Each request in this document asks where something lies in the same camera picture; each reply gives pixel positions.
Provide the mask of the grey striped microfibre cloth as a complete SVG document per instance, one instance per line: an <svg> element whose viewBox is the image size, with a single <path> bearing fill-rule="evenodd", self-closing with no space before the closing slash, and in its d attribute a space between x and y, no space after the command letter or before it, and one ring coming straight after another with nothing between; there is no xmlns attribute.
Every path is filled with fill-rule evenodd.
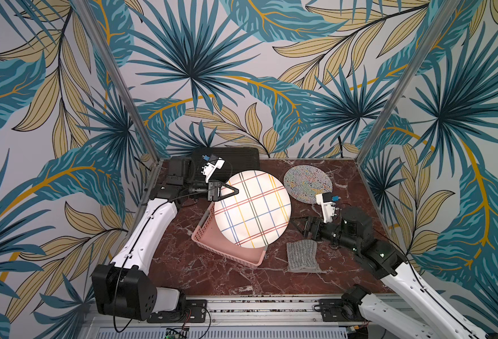
<svg viewBox="0 0 498 339"><path fill-rule="evenodd" d="M317 248L314 240L287 243L288 272L323 273L316 260Z"/></svg>

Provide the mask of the white plaid line plate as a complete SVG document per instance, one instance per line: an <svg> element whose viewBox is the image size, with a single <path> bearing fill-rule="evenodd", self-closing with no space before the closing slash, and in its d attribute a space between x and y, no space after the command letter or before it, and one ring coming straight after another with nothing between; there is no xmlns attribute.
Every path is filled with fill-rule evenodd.
<svg viewBox="0 0 498 339"><path fill-rule="evenodd" d="M277 241L286 231L292 212L283 183L260 170L239 172L226 183L239 193L215 203L215 220L223 236L249 249Z"/></svg>

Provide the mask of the colourful squiggle pattern plate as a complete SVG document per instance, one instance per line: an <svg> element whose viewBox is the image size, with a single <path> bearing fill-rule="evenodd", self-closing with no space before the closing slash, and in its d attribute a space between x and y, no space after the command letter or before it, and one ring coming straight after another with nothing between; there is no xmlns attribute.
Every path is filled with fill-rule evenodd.
<svg viewBox="0 0 498 339"><path fill-rule="evenodd" d="M332 180L327 174L311 165L297 165L289 169L283 178L289 195L301 203L314 204L316 196L332 192Z"/></svg>

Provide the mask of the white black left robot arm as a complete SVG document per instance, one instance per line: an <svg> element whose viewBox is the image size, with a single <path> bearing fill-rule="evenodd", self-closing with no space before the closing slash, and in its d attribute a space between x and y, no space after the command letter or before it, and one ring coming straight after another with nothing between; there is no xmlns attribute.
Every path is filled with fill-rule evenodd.
<svg viewBox="0 0 498 339"><path fill-rule="evenodd" d="M98 312L114 319L146 321L160 312L180 309L181 291L158 288L149 278L153 255L188 198L217 202L236 196L239 190L215 178L226 164L216 155L204 155L202 162L174 158L163 183L151 190L144 213L129 240L108 264L92 273L92 287Z"/></svg>

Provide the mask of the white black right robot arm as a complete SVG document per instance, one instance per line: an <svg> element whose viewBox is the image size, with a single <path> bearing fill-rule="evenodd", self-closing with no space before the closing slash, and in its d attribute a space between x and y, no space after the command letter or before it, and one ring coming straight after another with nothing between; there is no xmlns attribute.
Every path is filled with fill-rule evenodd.
<svg viewBox="0 0 498 339"><path fill-rule="evenodd" d="M324 321L367 321L398 338L498 338L498 333L486 332L441 297L391 241L377 238L372 218L362 209L347 207L340 220L332 216L294 219L295 223L301 221L305 225L298 231L306 239L325 241L333 249L351 251L362 268L421 317L417 321L407 316L356 284L340 299L319 303Z"/></svg>

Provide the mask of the black plastic tool case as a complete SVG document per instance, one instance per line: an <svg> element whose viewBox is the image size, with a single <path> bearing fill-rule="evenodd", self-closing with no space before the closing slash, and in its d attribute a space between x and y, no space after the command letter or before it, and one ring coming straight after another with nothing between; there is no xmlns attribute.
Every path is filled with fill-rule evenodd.
<svg viewBox="0 0 498 339"><path fill-rule="evenodd" d="M253 147L214 147L214 148L197 148L190 158L193 163L195 172L194 178L197 180L204 179L205 176L201 173L202 167L205 165L203 156L215 155L225 160L225 164L221 169L214 171L211 179L221 181L228 180L233 175L244 172L246 170L260 169L260 155L257 148Z"/></svg>

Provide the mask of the pink perforated plastic basket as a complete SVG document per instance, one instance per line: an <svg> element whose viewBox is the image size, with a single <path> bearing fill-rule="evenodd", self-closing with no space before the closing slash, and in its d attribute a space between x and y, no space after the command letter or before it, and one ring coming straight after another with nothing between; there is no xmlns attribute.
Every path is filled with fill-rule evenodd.
<svg viewBox="0 0 498 339"><path fill-rule="evenodd" d="M219 230L215 220L215 204L211 203L191 236L199 247L251 269L264 261L267 247L249 249L231 243Z"/></svg>

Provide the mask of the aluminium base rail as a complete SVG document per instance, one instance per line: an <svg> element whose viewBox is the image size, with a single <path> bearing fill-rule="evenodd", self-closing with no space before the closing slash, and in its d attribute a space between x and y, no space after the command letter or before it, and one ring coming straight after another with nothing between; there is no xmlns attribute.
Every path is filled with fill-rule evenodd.
<svg viewBox="0 0 498 339"><path fill-rule="evenodd" d="M89 313L79 338L437 338L411 307L396 295L380 295L371 317L349 320L328 316L321 302L337 295L272 295L261 297L192 297L189 321L112 321Z"/></svg>

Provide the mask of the right aluminium corner post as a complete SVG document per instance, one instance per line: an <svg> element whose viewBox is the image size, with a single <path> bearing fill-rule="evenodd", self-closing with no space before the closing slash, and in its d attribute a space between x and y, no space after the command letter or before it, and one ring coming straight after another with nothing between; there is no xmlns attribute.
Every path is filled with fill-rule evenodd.
<svg viewBox="0 0 498 339"><path fill-rule="evenodd" d="M370 133L367 135L359 155L356 157L356 165L358 168L368 157L372 145L376 142L382 128L390 118L390 115L396 107L398 100L402 97L402 94L404 93L406 87L410 84L410 81L415 77L417 71L424 62L424 59L431 52L442 29L444 29L449 18L455 13L455 9L459 3L459 0L445 1L442 7L439 8L435 21L428 25L428 32L421 40L420 48L414 53L413 58L411 58L410 63L407 65L407 69L398 80L397 85L383 108L382 113L375 121L375 124L373 125Z"/></svg>

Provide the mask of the aluminium corner post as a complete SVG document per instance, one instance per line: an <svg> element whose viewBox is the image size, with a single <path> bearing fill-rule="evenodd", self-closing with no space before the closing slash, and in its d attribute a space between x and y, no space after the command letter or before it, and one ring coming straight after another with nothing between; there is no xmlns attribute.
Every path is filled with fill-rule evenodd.
<svg viewBox="0 0 498 339"><path fill-rule="evenodd" d="M397 85L383 108L382 113L375 121L375 124L373 125L370 133L367 135L359 155L356 157L356 165L358 168L368 157L372 145L376 142L382 128L390 118L390 115L396 107L398 100L402 97L402 94L404 93L406 87L410 84L410 81L415 77L417 71L424 62L424 59L431 52L442 29L444 29L449 18L455 13L455 9L459 3L459 0L445 1L442 7L439 8L435 21L428 25L428 32L421 40L420 48L414 53L413 58L411 58L410 63L407 65L407 69L398 80Z"/></svg>
<svg viewBox="0 0 498 339"><path fill-rule="evenodd" d="M123 101L124 106L127 108L127 112L133 120L137 132L140 134L144 147L150 154L154 166L160 168L162 165L162 159L158 155L158 152L154 147L154 143L144 127L140 113L138 112L130 91L123 80L112 51L106 42L106 38L100 31L99 23L96 21L89 2L84 0L75 0L72 3L78 11L83 26L89 34L102 62L104 63L106 71L109 72L112 83Z"/></svg>

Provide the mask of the left aluminium corner post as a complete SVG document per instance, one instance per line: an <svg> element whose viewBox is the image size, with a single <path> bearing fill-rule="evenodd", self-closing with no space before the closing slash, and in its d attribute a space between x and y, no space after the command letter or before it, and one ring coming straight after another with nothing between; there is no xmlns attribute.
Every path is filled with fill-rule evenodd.
<svg viewBox="0 0 498 339"><path fill-rule="evenodd" d="M106 71L109 72L112 83L123 101L124 106L127 108L127 112L133 120L137 132L140 134L144 147L150 154L154 166L160 168L162 165L162 159L158 155L158 152L154 147L154 143L144 127L140 113L138 112L130 91L123 80L112 51L106 42L106 38L100 31L99 23L96 21L89 2L84 0L75 0L72 3L78 11L83 26L89 34L102 62L104 63Z"/></svg>

